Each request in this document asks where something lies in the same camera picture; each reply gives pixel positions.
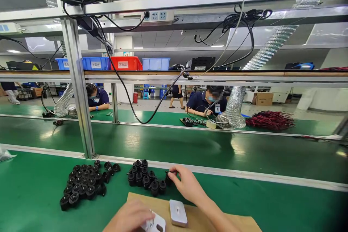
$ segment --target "black shorts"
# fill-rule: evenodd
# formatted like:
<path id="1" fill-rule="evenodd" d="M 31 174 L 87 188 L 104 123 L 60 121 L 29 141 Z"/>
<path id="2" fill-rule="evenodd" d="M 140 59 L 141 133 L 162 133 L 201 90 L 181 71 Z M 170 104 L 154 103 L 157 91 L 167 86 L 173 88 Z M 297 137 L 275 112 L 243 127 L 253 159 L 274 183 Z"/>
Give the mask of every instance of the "black shorts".
<path id="1" fill-rule="evenodd" d="M 182 98 L 182 92 L 179 94 L 178 92 L 173 92 L 173 98 Z"/>

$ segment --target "electrical outlet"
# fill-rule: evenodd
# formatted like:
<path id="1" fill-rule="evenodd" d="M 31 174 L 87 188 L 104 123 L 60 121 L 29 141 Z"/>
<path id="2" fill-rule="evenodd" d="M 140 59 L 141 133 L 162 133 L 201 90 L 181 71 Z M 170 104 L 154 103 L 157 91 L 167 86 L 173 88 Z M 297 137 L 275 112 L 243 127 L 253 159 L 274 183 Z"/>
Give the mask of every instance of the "electrical outlet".
<path id="1" fill-rule="evenodd" d="M 158 12 L 152 12 L 151 13 L 151 20 L 152 21 L 158 20 Z"/>
<path id="2" fill-rule="evenodd" d="M 166 11 L 159 12 L 159 19 L 166 20 L 167 19 L 167 12 Z"/>

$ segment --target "cardboard box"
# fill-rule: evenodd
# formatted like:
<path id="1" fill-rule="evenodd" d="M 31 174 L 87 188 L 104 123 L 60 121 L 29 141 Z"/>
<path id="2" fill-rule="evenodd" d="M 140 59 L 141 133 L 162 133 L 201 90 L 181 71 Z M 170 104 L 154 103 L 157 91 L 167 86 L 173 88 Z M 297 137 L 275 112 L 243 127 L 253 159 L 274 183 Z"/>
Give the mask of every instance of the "cardboard box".
<path id="1" fill-rule="evenodd" d="M 271 106 L 273 104 L 273 93 L 257 92 L 254 93 L 253 105 Z"/>

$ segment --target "cardboard sheet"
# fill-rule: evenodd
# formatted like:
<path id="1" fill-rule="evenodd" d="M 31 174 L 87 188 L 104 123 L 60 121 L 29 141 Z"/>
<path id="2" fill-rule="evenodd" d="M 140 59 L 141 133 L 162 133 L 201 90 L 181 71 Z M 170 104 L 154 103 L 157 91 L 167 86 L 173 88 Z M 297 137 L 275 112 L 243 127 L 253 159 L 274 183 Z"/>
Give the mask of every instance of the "cardboard sheet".
<path id="1" fill-rule="evenodd" d="M 127 201 L 134 199 L 141 200 L 152 211 L 166 220 L 166 232 L 215 231 L 210 221 L 197 207 L 185 205 L 188 227 L 182 228 L 171 224 L 169 201 L 129 192 Z M 252 217 L 226 215 L 242 232 L 262 232 Z"/>

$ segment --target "red plastic bin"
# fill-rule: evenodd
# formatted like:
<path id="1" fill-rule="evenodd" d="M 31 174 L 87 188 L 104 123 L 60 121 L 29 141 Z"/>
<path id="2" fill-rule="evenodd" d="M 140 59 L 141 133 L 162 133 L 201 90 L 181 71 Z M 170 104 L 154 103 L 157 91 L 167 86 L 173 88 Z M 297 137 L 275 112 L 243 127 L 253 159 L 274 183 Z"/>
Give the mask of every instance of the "red plastic bin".
<path id="1" fill-rule="evenodd" d="M 112 56 L 112 63 L 118 71 L 142 71 L 142 64 L 137 56 Z"/>

